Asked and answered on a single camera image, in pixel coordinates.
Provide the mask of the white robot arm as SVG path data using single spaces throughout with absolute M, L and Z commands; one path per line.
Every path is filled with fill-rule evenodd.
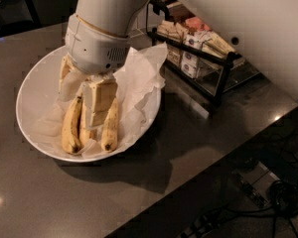
M 298 103 L 298 0 L 178 0 Z M 86 74 L 125 64 L 128 35 L 149 0 L 78 0 L 66 47 Z

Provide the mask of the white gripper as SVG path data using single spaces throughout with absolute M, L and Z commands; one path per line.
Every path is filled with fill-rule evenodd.
M 70 16 L 66 33 L 68 55 L 62 58 L 59 78 L 59 99 L 74 98 L 88 74 L 101 74 L 124 66 L 130 44 L 127 38 L 107 35 L 78 15 Z M 99 81 L 87 81 L 83 85 L 85 127 L 101 125 L 116 96 L 114 77 Z

